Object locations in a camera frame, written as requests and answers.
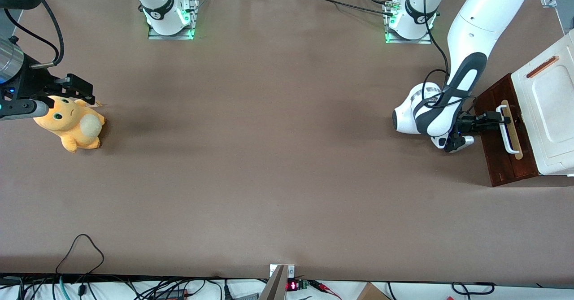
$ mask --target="brown table surface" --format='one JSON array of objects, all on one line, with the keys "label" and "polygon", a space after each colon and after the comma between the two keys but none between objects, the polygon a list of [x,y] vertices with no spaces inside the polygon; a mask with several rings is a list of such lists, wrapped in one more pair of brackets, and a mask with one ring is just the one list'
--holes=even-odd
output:
[{"label": "brown table surface", "polygon": [[[464,1],[441,4],[445,48]],[[87,233],[102,274],[265,277],[293,263],[320,279],[574,281],[568,182],[489,188],[480,144],[451,155],[395,132],[392,110],[443,62],[432,45],[385,44],[380,16],[209,0],[195,40],[149,41],[137,0],[48,2],[65,40],[52,73],[93,83],[109,128],[72,155],[32,120],[0,123],[1,271],[53,272]],[[22,24],[56,42],[43,8]],[[561,35],[555,11],[526,0],[475,93]],[[97,262],[83,240],[63,271]]]}]

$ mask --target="white handle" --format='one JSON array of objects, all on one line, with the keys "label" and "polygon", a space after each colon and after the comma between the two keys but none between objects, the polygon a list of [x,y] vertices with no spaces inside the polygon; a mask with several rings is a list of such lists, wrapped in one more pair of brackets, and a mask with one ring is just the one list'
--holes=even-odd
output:
[{"label": "white handle", "polygon": [[[503,108],[506,108],[506,105],[501,104],[496,108],[496,111],[500,113],[502,119],[504,120],[504,114],[502,114]],[[504,142],[504,149],[506,149],[506,151],[510,154],[519,154],[520,151],[512,149],[512,145],[510,145],[510,139],[508,137],[508,130],[506,130],[506,124],[500,123],[499,126],[500,126],[500,133],[502,134],[502,141]]]}]

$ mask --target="red wire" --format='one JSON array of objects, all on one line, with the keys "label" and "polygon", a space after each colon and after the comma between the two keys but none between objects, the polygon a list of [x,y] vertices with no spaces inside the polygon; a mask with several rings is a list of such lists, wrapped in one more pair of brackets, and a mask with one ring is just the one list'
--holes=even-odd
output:
[{"label": "red wire", "polygon": [[336,294],[333,290],[331,290],[328,286],[324,285],[324,284],[320,284],[319,288],[321,290],[326,291],[328,294],[331,294],[332,296],[336,296],[337,298],[339,298],[339,300],[343,300],[338,294]]}]

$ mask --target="black mount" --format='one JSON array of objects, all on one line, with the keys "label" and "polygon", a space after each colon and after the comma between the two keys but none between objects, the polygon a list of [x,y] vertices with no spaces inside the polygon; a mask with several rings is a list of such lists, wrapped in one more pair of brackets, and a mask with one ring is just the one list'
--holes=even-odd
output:
[{"label": "black mount", "polygon": [[455,121],[451,133],[448,135],[444,151],[452,152],[461,148],[465,144],[463,137],[465,135],[475,135],[486,130],[500,130],[501,123],[510,124],[510,118],[492,111],[486,111],[479,116],[465,113]]}]

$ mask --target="stuffed animal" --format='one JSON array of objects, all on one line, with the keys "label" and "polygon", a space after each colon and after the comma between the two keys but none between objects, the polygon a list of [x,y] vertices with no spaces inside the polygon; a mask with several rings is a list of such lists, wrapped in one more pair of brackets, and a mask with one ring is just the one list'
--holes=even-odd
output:
[{"label": "stuffed animal", "polygon": [[106,118],[86,107],[83,100],[73,101],[59,96],[50,98],[54,100],[54,108],[44,116],[35,117],[35,122],[59,136],[64,148],[71,153],[76,153],[78,148],[99,148],[98,135]]}]

